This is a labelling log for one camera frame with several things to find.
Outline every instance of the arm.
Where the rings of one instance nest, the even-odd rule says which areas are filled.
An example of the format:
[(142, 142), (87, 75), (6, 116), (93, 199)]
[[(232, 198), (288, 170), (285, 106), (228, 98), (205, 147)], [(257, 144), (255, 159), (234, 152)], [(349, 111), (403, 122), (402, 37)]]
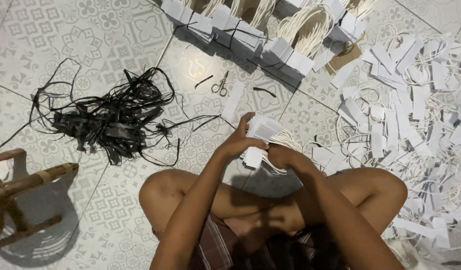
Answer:
[(319, 205), (325, 224), (351, 269), (404, 270), (371, 224), (344, 195), (326, 182), (312, 160), (281, 145), (269, 149), (269, 160), (275, 162), (275, 166), (294, 170)]
[(187, 268), (203, 222), (219, 187), (224, 164), (230, 157), (243, 152), (248, 147), (268, 148), (262, 140), (245, 136), (247, 121), (253, 115), (255, 114), (248, 113), (241, 118), (236, 131), (215, 150), (202, 173), (180, 201), (167, 223), (150, 270)]

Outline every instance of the tiled floor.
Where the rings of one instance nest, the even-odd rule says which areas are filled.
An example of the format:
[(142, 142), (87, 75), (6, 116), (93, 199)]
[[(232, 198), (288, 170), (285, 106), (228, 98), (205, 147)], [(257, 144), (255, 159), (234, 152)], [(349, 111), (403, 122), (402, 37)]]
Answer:
[[(284, 82), (223, 46), (199, 44), (185, 29), (173, 34), (174, 27), (158, 4), (146, 0), (0, 0), (0, 144), (27, 122), (31, 94), (67, 57), (83, 67), (75, 84), (77, 96), (106, 93), (122, 78), (123, 69), (139, 72), (158, 65), (183, 96), (190, 118), (221, 111), (226, 97), (211, 94), (209, 87), (229, 70), (229, 89), (236, 80), (247, 86), (233, 124), (245, 112), (255, 111), (280, 121), (301, 142), (315, 138), (329, 145), (336, 140), (335, 109), (341, 103), (341, 89), (330, 84), (332, 76), (325, 70), (311, 72), (300, 84)], [(421, 35), (452, 32), (461, 36), (461, 0), (380, 0), (366, 21), (363, 50), (376, 39), (382, 41), (394, 34), (387, 24)], [(271, 18), (270, 36), (277, 26), (277, 20)], [(68, 81), (76, 70), (76, 65), (68, 63), (55, 80)], [(371, 85), (386, 91), (385, 86), (369, 79), (368, 70), (367, 64), (359, 63), (346, 85)], [(194, 89), (210, 75), (214, 77)], [(162, 77), (155, 80), (161, 83)], [(253, 86), (276, 97), (253, 91)], [(372, 91), (361, 95), (379, 98)], [(172, 104), (165, 107), (164, 116), (175, 121), (186, 117)], [(171, 138), (187, 140), (175, 167), (198, 174), (231, 129), (221, 120), (188, 137), (190, 129), (182, 126)], [(25, 148), (30, 173), (62, 162), (79, 163), (80, 169), (73, 180), (63, 179), (20, 198), (31, 220), (61, 214), (63, 221), (1, 249), (0, 269), (147, 270), (158, 241), (137, 195), (145, 178), (162, 167), (141, 158), (109, 166), (103, 152), (77, 152), (75, 142), (56, 138), (26, 127), (3, 149)], [(173, 163), (177, 157), (175, 150), (163, 147), (146, 154), (163, 163)], [(300, 185), (270, 177), (263, 170), (252, 171), (240, 160), (229, 163), (223, 181), (266, 196), (282, 196)]]

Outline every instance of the wooden stool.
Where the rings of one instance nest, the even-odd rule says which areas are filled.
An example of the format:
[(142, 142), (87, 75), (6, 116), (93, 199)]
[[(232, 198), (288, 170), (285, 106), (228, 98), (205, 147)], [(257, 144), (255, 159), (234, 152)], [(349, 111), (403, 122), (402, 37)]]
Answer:
[[(25, 150), (21, 148), (6, 151), (0, 153), (0, 162), (25, 154)], [(8, 182), (2, 182), (2, 180), (0, 180), (0, 235), (4, 228), (5, 212), (8, 212), (16, 227), (16, 232), (14, 234), (0, 240), (0, 248), (29, 237), (62, 220), (60, 216), (56, 216), (37, 225), (29, 224), (25, 220), (22, 211), (17, 206), (15, 197), (32, 188), (48, 184), (64, 175), (71, 174), (78, 168), (79, 165), (77, 163), (64, 163), (50, 169), (38, 171), (21, 179), (14, 179)]]

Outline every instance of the scissors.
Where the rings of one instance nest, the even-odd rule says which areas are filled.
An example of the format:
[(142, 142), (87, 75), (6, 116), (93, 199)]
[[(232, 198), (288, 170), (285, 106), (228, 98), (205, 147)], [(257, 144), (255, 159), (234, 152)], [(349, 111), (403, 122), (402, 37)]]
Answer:
[(210, 90), (212, 91), (212, 93), (219, 93), (219, 95), (221, 97), (225, 97), (227, 95), (227, 89), (224, 88), (224, 85), (226, 84), (226, 80), (227, 80), (227, 75), (229, 75), (229, 71), (227, 70), (226, 74), (224, 75), (223, 79), (220, 80), (220, 83), (219, 84), (214, 84), (212, 85), (212, 87), (210, 88)]

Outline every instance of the knee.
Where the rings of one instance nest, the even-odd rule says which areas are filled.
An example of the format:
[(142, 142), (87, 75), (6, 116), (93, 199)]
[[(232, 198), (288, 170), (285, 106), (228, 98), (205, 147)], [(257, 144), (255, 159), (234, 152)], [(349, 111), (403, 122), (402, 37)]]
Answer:
[(377, 181), (375, 181), (377, 183), (377, 191), (392, 196), (403, 204), (407, 199), (407, 186), (404, 181), (387, 170), (379, 168), (370, 169), (378, 175), (378, 177), (376, 177)]
[(165, 169), (151, 174), (143, 183), (139, 192), (139, 201), (160, 201), (163, 197), (170, 196), (177, 191), (174, 183), (174, 171)]

